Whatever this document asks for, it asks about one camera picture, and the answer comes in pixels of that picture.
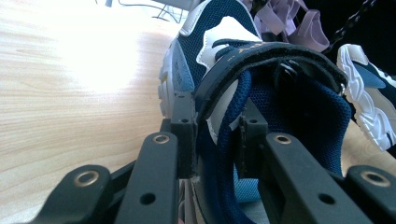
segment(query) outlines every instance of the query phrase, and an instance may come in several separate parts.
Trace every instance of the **sneaker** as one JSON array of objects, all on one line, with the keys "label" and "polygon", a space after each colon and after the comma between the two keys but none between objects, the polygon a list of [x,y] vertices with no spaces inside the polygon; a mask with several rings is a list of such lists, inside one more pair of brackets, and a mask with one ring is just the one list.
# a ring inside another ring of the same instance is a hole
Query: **sneaker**
[{"label": "sneaker", "polygon": [[257,180],[233,178],[233,133],[248,98],[272,132],[296,136],[323,167],[341,174],[351,114],[340,96],[347,77],[313,50],[259,36],[240,1],[207,0],[189,13],[163,60],[163,115],[172,117],[176,94],[194,98],[198,158],[191,183],[207,223],[251,223],[238,203],[260,199]]},{"label": "sneaker", "polygon": [[346,99],[365,135],[382,151],[396,144],[396,80],[369,62],[359,45],[343,45],[337,65],[348,76]]}]

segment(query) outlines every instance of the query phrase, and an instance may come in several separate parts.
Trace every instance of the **wood grain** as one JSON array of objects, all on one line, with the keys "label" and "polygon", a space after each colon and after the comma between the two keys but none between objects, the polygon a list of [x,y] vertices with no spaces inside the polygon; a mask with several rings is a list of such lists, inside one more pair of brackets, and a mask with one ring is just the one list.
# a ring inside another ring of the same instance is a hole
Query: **wood grain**
[{"label": "wood grain", "polygon": [[[74,3],[0,2],[0,223],[32,219],[81,165],[133,161],[159,130],[158,72],[179,26]],[[396,175],[354,123],[343,158]]]}]

